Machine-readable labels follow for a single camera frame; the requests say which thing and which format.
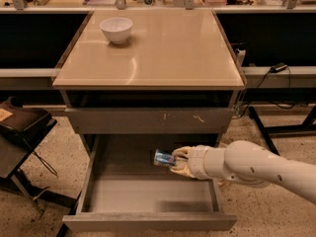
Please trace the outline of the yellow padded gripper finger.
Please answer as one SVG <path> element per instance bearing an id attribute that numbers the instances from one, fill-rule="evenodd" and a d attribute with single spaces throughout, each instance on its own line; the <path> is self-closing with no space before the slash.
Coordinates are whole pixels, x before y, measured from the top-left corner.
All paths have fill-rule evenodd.
<path id="1" fill-rule="evenodd" d="M 190 156 L 190 150 L 191 150 L 191 147 L 190 147 L 190 146 L 180 147 L 180 148 L 175 149 L 175 150 L 172 152 L 172 155 L 173 155 L 174 157 L 179 157 L 179 158 L 186 158 L 186 159 L 188 159 L 189 156 Z"/>
<path id="2" fill-rule="evenodd" d="M 184 166 L 173 166 L 170 168 L 170 171 L 184 176 L 184 177 L 189 177 L 189 178 L 194 178 L 195 175 L 192 173 L 192 171 L 190 170 L 190 168 L 187 165 Z"/>

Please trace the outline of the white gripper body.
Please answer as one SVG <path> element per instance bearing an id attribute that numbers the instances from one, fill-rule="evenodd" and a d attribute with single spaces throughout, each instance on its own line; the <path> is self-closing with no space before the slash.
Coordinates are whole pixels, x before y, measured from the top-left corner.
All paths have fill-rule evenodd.
<path id="1" fill-rule="evenodd" d="M 208 180 L 209 175 L 204 169 L 204 156 L 207 146 L 199 145 L 191 147 L 188 154 L 187 166 L 194 178 L 199 180 Z"/>

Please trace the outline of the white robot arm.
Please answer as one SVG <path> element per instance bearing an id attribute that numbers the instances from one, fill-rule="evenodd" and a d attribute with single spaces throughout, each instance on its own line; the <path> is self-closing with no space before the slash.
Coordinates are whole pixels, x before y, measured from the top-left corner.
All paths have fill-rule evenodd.
<path id="1" fill-rule="evenodd" d="M 316 203 L 315 165 L 285 159 L 252 142 L 234 141 L 224 148 L 186 146 L 174 150 L 172 156 L 176 165 L 171 171 L 178 175 L 251 187 L 276 184 Z"/>

